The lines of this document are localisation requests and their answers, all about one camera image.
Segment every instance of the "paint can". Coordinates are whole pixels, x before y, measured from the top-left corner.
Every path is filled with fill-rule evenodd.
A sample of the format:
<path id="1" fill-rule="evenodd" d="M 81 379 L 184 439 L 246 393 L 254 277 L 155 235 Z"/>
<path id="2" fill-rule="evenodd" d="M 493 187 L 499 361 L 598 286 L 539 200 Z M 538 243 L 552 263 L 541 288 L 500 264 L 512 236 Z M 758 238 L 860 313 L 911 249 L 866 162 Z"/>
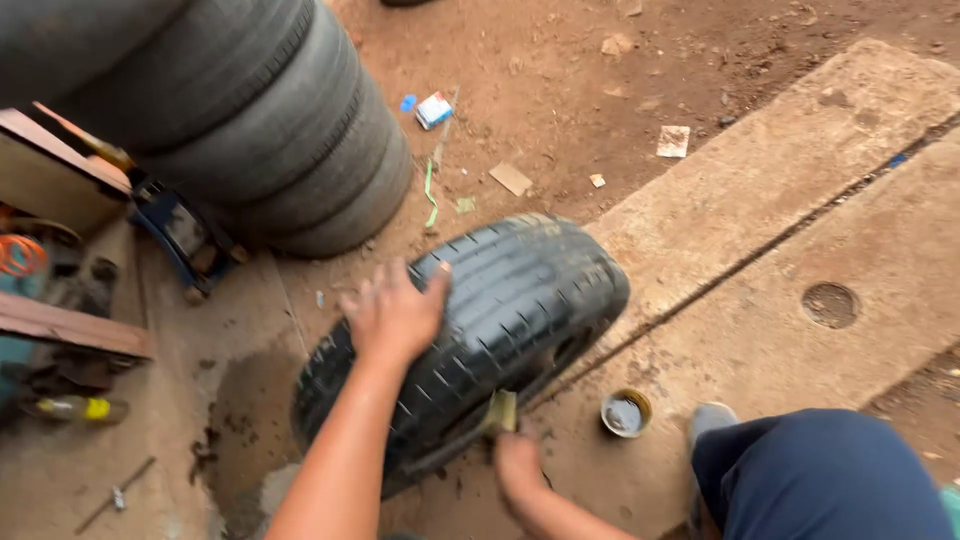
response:
<path id="1" fill-rule="evenodd" d="M 627 439 L 639 437 L 653 415 L 650 400 L 635 388 L 621 388 L 604 398 L 600 405 L 603 425 L 614 435 Z"/>

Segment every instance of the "orange hose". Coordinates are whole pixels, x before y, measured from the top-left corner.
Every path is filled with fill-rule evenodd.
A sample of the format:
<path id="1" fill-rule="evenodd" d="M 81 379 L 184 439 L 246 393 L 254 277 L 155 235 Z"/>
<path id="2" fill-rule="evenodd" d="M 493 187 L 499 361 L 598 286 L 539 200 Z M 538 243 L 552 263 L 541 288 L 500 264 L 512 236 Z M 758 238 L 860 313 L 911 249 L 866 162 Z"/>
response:
<path id="1" fill-rule="evenodd" d="M 23 262 L 16 259 L 17 251 L 24 259 Z M 46 262 L 47 252 L 30 237 L 22 234 L 0 234 L 0 271 L 22 278 L 33 274 Z"/>

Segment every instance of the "floor jack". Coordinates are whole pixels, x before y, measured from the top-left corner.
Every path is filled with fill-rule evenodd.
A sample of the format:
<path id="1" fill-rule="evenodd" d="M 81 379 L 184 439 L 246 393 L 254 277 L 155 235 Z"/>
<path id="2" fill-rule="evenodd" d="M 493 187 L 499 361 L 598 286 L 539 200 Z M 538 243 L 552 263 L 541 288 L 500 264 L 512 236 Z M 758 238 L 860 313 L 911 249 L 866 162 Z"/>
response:
<path id="1" fill-rule="evenodd" d="M 129 220 L 159 242 L 183 282 L 183 297 L 198 306 L 213 287 L 239 264 L 250 260 L 206 212 L 158 182 L 138 185 Z"/>

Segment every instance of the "hand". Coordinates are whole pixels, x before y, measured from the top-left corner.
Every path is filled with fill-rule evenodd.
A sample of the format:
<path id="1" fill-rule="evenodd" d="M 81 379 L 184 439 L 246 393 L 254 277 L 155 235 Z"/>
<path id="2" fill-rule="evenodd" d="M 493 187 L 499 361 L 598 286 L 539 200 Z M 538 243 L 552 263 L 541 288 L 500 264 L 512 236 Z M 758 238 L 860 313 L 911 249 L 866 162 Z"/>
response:
<path id="1" fill-rule="evenodd" d="M 530 422 L 521 422 L 518 433 L 497 435 L 493 461 L 497 482 L 508 500 L 543 487 L 540 445 Z"/>
<path id="2" fill-rule="evenodd" d="M 389 269 L 377 266 L 372 282 L 364 280 L 357 296 L 341 301 L 358 361 L 376 358 L 410 367 L 440 331 L 449 283 L 447 262 L 440 263 L 423 294 L 410 282 L 403 259 L 393 260 Z"/>

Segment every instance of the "dark liquid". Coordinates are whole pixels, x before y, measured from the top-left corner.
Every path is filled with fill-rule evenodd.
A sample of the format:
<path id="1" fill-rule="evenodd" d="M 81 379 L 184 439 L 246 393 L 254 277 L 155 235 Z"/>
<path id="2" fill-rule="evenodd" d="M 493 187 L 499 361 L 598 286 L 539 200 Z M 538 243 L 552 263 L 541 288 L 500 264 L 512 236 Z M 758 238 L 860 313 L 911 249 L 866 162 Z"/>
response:
<path id="1" fill-rule="evenodd" d="M 630 400 L 619 398 L 611 400 L 604 413 L 607 422 L 617 431 L 636 433 L 643 425 L 643 415 L 640 407 Z"/>

